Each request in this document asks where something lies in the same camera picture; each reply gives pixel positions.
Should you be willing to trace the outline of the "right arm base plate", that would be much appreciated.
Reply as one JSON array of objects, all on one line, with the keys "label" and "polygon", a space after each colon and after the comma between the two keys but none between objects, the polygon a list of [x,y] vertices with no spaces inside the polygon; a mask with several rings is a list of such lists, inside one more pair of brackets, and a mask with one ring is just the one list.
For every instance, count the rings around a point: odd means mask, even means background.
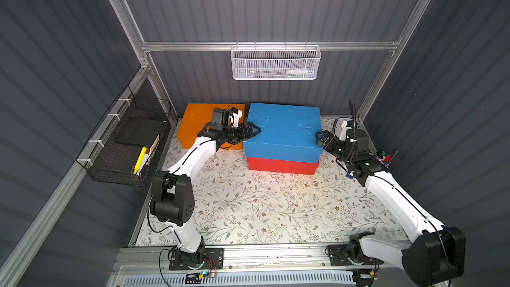
[{"label": "right arm base plate", "polygon": [[384,264],[382,260],[369,258],[365,256],[357,247],[351,247],[347,243],[329,244],[327,247],[325,247],[324,251],[328,256],[332,266]]}]

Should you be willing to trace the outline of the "red shoebox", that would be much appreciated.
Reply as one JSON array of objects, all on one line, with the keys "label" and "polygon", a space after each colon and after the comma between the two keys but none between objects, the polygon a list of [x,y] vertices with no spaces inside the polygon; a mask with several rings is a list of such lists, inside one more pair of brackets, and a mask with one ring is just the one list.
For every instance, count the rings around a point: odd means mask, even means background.
[{"label": "red shoebox", "polygon": [[320,162],[292,162],[276,159],[247,158],[248,168],[251,171],[265,171],[282,174],[314,175]]}]

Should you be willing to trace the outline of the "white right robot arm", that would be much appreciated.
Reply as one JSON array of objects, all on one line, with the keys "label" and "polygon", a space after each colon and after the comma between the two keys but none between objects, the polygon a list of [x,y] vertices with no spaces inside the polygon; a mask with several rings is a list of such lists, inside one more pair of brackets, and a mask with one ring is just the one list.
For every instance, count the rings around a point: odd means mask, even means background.
[{"label": "white right robot arm", "polygon": [[450,282],[464,274],[463,232],[457,227],[446,227],[407,194],[385,165],[370,153],[366,132],[354,127],[339,138],[335,132],[323,130],[316,133],[316,142],[384,204],[408,238],[398,242],[369,231],[354,234],[347,245],[347,255],[353,264],[381,260],[405,271],[418,286]]}]

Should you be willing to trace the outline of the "blue shoebox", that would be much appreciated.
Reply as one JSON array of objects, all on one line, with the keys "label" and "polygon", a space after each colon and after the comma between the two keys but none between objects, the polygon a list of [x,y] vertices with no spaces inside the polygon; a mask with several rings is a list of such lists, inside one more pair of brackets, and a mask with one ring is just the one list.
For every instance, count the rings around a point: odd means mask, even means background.
[{"label": "blue shoebox", "polygon": [[249,158],[317,163],[323,153],[316,141],[322,131],[319,108],[252,103],[248,121],[261,129],[243,142]]}]

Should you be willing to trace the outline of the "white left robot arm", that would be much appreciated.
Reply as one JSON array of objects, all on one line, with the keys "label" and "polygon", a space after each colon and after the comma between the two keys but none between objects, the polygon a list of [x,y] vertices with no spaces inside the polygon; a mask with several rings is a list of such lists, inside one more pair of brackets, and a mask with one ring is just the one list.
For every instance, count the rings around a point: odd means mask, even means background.
[{"label": "white left robot arm", "polygon": [[237,145],[261,133],[262,129],[252,122],[241,124],[242,116],[237,108],[214,109],[211,121],[203,126],[185,155],[166,171],[153,174],[154,193],[147,215],[153,215],[171,230],[177,239],[176,259],[186,267],[197,268],[205,259],[205,241],[192,220],[192,180],[223,144]]}]

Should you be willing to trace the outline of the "orange shoebox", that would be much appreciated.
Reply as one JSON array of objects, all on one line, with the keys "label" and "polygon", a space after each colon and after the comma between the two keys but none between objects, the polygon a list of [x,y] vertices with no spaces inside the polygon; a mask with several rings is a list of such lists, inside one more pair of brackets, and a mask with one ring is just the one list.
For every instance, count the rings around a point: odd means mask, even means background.
[{"label": "orange shoebox", "polygon": [[194,144],[197,134],[210,122],[214,109],[237,108],[245,113],[244,104],[188,104],[177,130],[177,139],[185,150]]}]

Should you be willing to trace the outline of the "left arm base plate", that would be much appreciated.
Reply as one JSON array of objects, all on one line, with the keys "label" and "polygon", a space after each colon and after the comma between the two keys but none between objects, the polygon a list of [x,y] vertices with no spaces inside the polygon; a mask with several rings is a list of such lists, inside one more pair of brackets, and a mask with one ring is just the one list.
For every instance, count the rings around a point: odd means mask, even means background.
[{"label": "left arm base plate", "polygon": [[223,268],[223,248],[200,248],[195,253],[176,249],[169,256],[170,271],[218,270]]}]

